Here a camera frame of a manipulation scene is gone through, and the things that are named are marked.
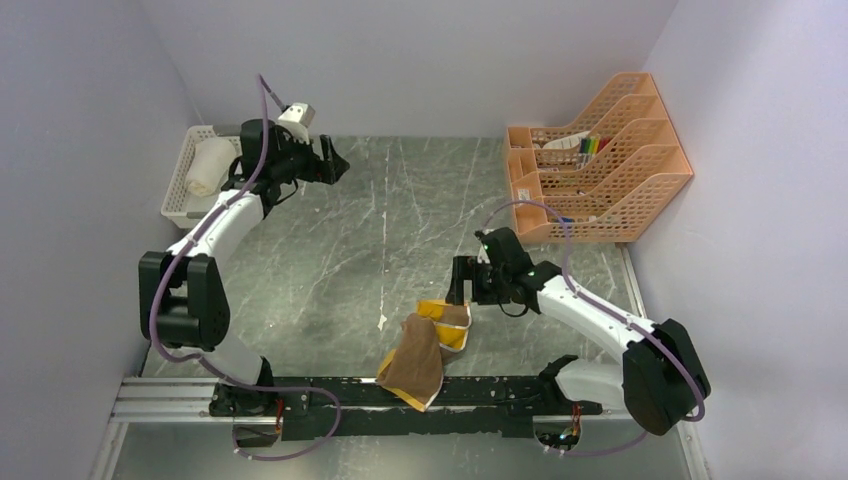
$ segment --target purple cable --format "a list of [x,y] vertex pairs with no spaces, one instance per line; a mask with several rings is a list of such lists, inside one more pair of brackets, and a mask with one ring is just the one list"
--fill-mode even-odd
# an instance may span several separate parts
[[[686,384],[692,390],[692,394],[695,396],[695,403],[698,407],[698,413],[696,413],[694,416],[691,416],[691,417],[684,417],[683,420],[685,420],[687,422],[698,422],[701,419],[703,419],[704,414],[706,413],[705,410],[704,410],[704,395],[703,395],[703,393],[701,393],[701,389],[698,388],[697,384],[695,383],[695,379],[692,378],[692,375],[689,374],[689,372],[686,370],[686,367],[684,367],[683,364],[680,363],[680,360],[678,360],[677,357],[673,353],[671,353],[671,350],[669,350],[668,347],[663,345],[662,342],[660,342],[657,339],[657,337],[651,335],[644,328],[642,328],[641,326],[639,326],[635,323],[628,322],[627,318],[625,318],[623,315],[616,312],[615,310],[612,310],[611,308],[607,307],[603,303],[596,301],[592,297],[586,295],[585,293],[583,293],[580,289],[578,289],[574,285],[574,281],[571,279],[571,276],[568,274],[568,258],[571,255],[571,242],[570,242],[570,235],[569,235],[570,225],[565,220],[562,219],[562,215],[560,215],[559,212],[557,212],[553,208],[551,208],[551,207],[549,207],[549,206],[547,206],[543,203],[534,202],[532,200],[513,200],[511,202],[505,203],[504,205],[501,205],[494,212],[492,212],[489,215],[489,218],[487,218],[486,222],[483,224],[483,228],[485,229],[489,225],[489,223],[492,221],[492,218],[494,218],[495,214],[497,214],[498,212],[500,212],[501,210],[503,210],[503,209],[505,209],[509,206],[517,205],[517,204],[533,205],[535,207],[543,208],[548,213],[550,213],[551,215],[553,215],[557,219],[560,226],[562,227],[563,236],[565,237],[565,249],[564,249],[565,251],[563,253],[563,259],[562,259],[562,278],[565,280],[565,284],[568,287],[568,289],[571,290],[572,292],[576,293],[578,297],[580,297],[583,301],[585,301],[589,305],[592,305],[596,309],[602,311],[603,313],[606,313],[610,317],[621,322],[623,325],[627,326],[627,328],[633,329],[636,333],[638,333],[639,335],[642,335],[645,339],[648,340],[648,342],[650,342],[654,347],[656,347],[657,350],[659,350],[671,362],[671,364],[674,365],[674,368],[677,369],[677,371],[683,377],[683,380],[686,381]],[[634,445],[637,445],[639,442],[641,442],[642,440],[644,440],[647,437],[647,433],[648,432],[644,432],[639,437],[636,437],[635,439],[633,439],[632,441],[630,441],[628,443],[625,443],[623,445],[619,445],[618,447],[613,447],[613,448],[606,449],[606,450],[599,450],[597,452],[566,452],[565,454],[568,455],[568,456],[574,456],[574,457],[597,457],[597,456],[602,456],[602,455],[609,455],[609,454],[613,454],[613,453],[618,453],[618,452],[621,452],[622,450],[626,450],[626,449],[628,449],[628,448],[630,448]]]
[[265,83],[265,79],[262,78],[262,75],[256,76],[256,84],[259,87],[259,93],[262,95],[262,151],[259,154],[259,162],[256,164],[256,169],[250,175],[250,178],[248,178],[247,182],[245,182],[244,186],[242,186],[241,189],[236,192],[236,194],[232,198],[224,202],[222,205],[216,207],[209,215],[206,216],[206,218],[197,227],[197,231],[195,232],[194,236],[187,237],[188,241],[186,242],[186,244],[176,253],[176,255],[174,255],[174,258],[171,260],[171,264],[168,265],[168,268],[166,268],[165,272],[162,274],[162,280],[159,282],[159,287],[156,289],[156,293],[153,296],[153,302],[150,306],[150,321],[148,323],[148,329],[150,330],[151,345],[153,345],[153,348],[155,348],[156,351],[159,352],[159,354],[162,355],[162,357],[169,362],[182,363],[187,362],[189,360],[199,359],[199,363],[203,365],[206,370],[209,370],[210,373],[212,373],[219,379],[230,383],[231,385],[235,385],[239,388],[254,390],[257,392],[273,393],[314,392],[320,393],[332,400],[332,402],[336,406],[336,419],[333,423],[332,428],[330,428],[330,431],[327,433],[326,436],[321,437],[321,439],[317,440],[315,443],[299,452],[276,457],[250,455],[238,447],[238,445],[236,444],[235,430],[233,430],[233,445],[237,454],[251,460],[273,462],[279,460],[289,460],[292,458],[299,457],[301,455],[305,455],[326,443],[330,439],[330,437],[332,437],[333,434],[336,433],[336,430],[339,427],[339,423],[341,422],[342,406],[341,402],[339,401],[339,398],[336,397],[329,390],[325,390],[323,388],[318,387],[262,387],[258,385],[249,385],[240,382],[215,368],[213,365],[207,362],[199,353],[183,355],[182,357],[171,355],[167,350],[165,350],[165,346],[162,345],[162,342],[159,340],[159,332],[156,329],[156,317],[159,312],[159,306],[162,304],[162,297],[165,295],[165,290],[168,288],[168,283],[171,281],[171,277],[174,275],[174,271],[176,270],[177,265],[180,263],[180,260],[182,260],[183,257],[186,256],[186,254],[188,254],[189,250],[191,250],[195,245],[197,245],[197,239],[203,237],[203,234],[206,233],[206,231],[209,230],[209,227],[211,227],[212,224],[215,223],[215,220],[217,220],[218,217],[221,216],[221,213],[227,210],[234,203],[241,200],[245,193],[247,193],[247,191],[253,187],[253,183],[256,181],[256,177],[259,175],[259,172],[265,165],[265,157],[268,155],[268,103],[265,101],[265,90],[268,90],[268,92],[275,98],[275,101],[278,101],[279,99],[276,98],[277,96],[271,91],[270,87],[268,87],[268,84]]
[[563,453],[563,456],[591,458],[591,457],[603,457],[603,456],[606,456],[606,455],[612,455],[614,453],[623,452],[623,451],[627,450],[628,448],[635,447],[636,445],[639,445],[639,443],[641,443],[642,440],[646,439],[647,437],[648,437],[648,431],[643,430],[642,433],[640,433],[638,437],[634,438],[633,440],[630,440],[627,443],[622,443],[621,445],[619,445],[617,447],[607,448],[607,449],[604,449],[604,450],[595,450],[593,452],[575,452],[575,451],[572,451],[572,450],[565,450],[564,453]]

